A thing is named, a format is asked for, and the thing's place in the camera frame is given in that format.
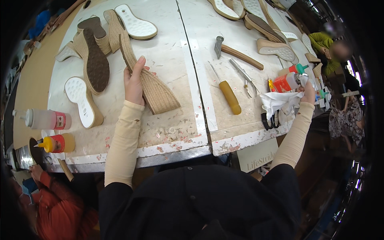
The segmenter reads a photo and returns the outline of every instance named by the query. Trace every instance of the green jacket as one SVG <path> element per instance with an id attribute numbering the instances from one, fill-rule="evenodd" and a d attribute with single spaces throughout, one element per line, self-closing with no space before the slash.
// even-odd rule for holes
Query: green jacket
<path id="1" fill-rule="evenodd" d="M 308 37 L 311 40 L 312 48 L 316 54 L 319 53 L 321 47 L 325 47 L 329 49 L 329 47 L 333 43 L 333 40 L 331 38 L 329 38 L 327 35 L 322 33 L 311 33 L 308 35 Z M 323 68 L 322 73 L 325 76 L 328 76 L 329 74 L 331 74 L 331 72 L 336 70 L 336 68 L 338 68 L 339 66 L 340 66 L 339 62 L 336 62 L 333 59 L 328 60 L 328 64 L 327 66 L 325 66 L 325 68 Z"/>

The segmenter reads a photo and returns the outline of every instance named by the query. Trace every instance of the glue bottle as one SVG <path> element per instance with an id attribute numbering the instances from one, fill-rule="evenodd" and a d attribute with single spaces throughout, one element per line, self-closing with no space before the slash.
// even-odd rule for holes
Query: glue bottle
<path id="1" fill-rule="evenodd" d="M 70 133 L 45 137 L 43 142 L 37 146 L 43 147 L 45 152 L 72 152 L 74 150 L 74 137 Z"/>
<path id="2" fill-rule="evenodd" d="M 275 87 L 276 92 L 285 93 L 297 89 L 300 86 L 297 84 L 297 80 L 300 81 L 299 74 L 292 72 L 275 78 L 273 86 Z"/>
<path id="3" fill-rule="evenodd" d="M 290 66 L 288 68 L 284 68 L 282 70 L 279 71 L 278 75 L 279 76 L 283 76 L 285 74 L 288 74 L 288 73 L 299 73 L 299 74 L 303 74 L 305 73 L 304 72 L 304 69 L 306 69 L 307 67 L 309 67 L 309 65 L 301 65 L 300 63 L 298 64 L 295 64 L 293 66 Z"/>
<path id="4" fill-rule="evenodd" d="M 16 116 L 17 112 L 18 110 L 14 109 L 12 115 Z M 67 130 L 72 124 L 71 115 L 68 113 L 36 108 L 19 112 L 19 118 L 25 120 L 25 125 L 32 129 Z"/>

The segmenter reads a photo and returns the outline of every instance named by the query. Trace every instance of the red label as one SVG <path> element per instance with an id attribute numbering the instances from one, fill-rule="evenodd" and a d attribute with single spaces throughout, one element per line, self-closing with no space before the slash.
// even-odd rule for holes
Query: red label
<path id="1" fill-rule="evenodd" d="M 297 73 L 296 65 L 290 66 L 288 69 L 290 73 Z"/>
<path id="2" fill-rule="evenodd" d="M 275 78 L 275 80 L 273 81 L 273 85 L 279 93 L 285 93 L 292 90 L 286 80 L 286 77 L 287 75 L 285 74 L 283 76 Z"/>
<path id="3" fill-rule="evenodd" d="M 56 114 L 56 125 L 54 130 L 63 130 L 65 128 L 65 122 L 66 122 L 65 113 L 56 112 L 56 111 L 54 112 Z"/>
<path id="4" fill-rule="evenodd" d="M 54 136 L 51 136 L 51 138 L 54 141 L 54 147 L 52 152 L 55 152 L 55 153 L 64 152 L 64 148 L 65 148 L 64 137 L 62 135 L 54 135 Z"/>

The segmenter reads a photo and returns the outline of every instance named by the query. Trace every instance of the red jacket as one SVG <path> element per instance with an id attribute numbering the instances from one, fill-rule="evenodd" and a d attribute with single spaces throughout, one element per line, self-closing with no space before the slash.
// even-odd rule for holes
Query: red jacket
<path id="1" fill-rule="evenodd" d="M 41 239 L 86 239 L 98 222 L 98 213 L 84 206 L 83 200 L 66 185 L 43 172 L 32 194 L 38 206 L 37 234 Z"/>

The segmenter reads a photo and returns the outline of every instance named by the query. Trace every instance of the black scissors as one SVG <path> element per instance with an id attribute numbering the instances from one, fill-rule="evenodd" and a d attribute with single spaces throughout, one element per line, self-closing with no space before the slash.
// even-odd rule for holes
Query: black scissors
<path id="1" fill-rule="evenodd" d="M 279 122 L 279 110 L 277 110 L 277 117 L 275 118 L 275 113 L 273 113 L 271 119 L 270 119 L 271 123 L 272 123 L 272 126 L 270 126 L 268 124 L 268 121 L 266 119 L 266 113 L 262 113 L 262 122 L 263 122 L 263 125 L 265 127 L 265 129 L 268 131 L 269 129 L 272 129 L 272 128 L 278 128 L 280 126 L 280 122 Z"/>

